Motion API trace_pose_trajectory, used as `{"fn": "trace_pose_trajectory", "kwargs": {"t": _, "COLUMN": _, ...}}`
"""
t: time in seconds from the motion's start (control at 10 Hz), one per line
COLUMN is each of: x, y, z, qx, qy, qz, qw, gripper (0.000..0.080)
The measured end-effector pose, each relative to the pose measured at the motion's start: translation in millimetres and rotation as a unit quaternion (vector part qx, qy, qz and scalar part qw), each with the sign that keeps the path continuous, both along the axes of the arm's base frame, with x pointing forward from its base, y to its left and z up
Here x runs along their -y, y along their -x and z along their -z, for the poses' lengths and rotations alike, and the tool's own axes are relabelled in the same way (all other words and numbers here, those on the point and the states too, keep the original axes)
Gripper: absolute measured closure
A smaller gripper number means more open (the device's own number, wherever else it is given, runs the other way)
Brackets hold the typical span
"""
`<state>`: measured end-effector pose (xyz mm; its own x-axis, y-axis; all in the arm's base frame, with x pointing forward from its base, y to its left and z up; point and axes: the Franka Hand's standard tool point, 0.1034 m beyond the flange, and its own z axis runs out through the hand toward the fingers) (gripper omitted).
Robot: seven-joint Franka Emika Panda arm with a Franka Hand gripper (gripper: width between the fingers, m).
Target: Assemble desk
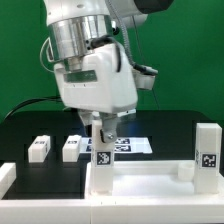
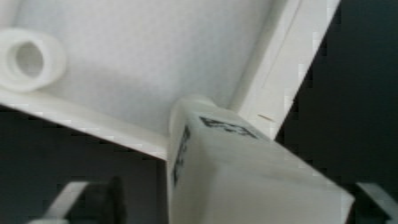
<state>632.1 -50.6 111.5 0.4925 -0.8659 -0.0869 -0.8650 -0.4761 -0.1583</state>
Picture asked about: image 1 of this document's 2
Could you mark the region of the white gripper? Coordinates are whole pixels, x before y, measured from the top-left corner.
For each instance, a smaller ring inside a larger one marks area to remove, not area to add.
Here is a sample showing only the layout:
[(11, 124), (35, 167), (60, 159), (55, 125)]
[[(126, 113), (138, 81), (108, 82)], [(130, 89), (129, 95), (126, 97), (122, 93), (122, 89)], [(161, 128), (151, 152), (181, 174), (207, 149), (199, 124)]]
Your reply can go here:
[(62, 63), (54, 65), (64, 105), (79, 109), (78, 115), (84, 126), (101, 119), (100, 135), (104, 143), (112, 143), (117, 139), (118, 116), (115, 113), (134, 109), (138, 100), (131, 66), (121, 44), (119, 51), (120, 71), (117, 71), (119, 59), (115, 44), (96, 48), (93, 54), (83, 58), (82, 74), (94, 71), (95, 81), (68, 82), (65, 80), (65, 66)]

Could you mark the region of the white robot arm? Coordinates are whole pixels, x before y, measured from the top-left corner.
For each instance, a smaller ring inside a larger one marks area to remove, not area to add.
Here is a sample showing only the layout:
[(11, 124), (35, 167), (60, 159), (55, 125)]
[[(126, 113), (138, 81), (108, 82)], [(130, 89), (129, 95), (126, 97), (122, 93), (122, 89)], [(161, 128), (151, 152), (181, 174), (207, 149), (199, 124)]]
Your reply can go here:
[(48, 60), (63, 103), (85, 124), (101, 121), (105, 143), (117, 138), (117, 117), (137, 104), (158, 71), (136, 63), (127, 28), (167, 10), (174, 0), (43, 0)]

